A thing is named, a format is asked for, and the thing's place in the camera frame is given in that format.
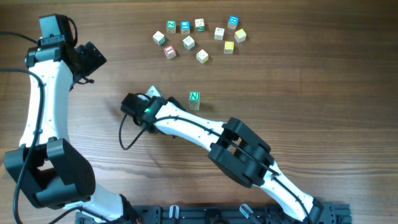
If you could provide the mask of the white block yellow side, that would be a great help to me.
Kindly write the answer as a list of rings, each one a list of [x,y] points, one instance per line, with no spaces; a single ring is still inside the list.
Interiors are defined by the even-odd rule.
[[[197,60],[204,64],[207,60],[209,59],[209,55],[207,52],[205,52],[204,49],[201,49],[198,53],[197,53]]]

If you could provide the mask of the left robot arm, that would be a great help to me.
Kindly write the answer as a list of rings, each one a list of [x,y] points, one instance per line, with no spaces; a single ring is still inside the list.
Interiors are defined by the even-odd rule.
[[[127,199],[96,183],[91,164],[70,144],[68,96],[74,85],[106,59],[91,43],[78,45],[73,20],[60,14],[39,19],[42,32],[25,57],[30,76],[27,122],[18,149],[5,155],[6,170],[35,208],[76,212],[96,223],[139,223]]]

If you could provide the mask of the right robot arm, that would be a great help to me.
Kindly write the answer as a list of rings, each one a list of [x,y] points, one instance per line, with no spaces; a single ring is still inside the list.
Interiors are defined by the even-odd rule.
[[[205,148],[209,159],[230,179],[271,196],[284,213],[302,223],[317,223],[323,205],[302,192],[279,169],[271,147],[241,120],[211,121],[186,111],[175,99],[128,94],[121,111],[151,134],[184,138]]]

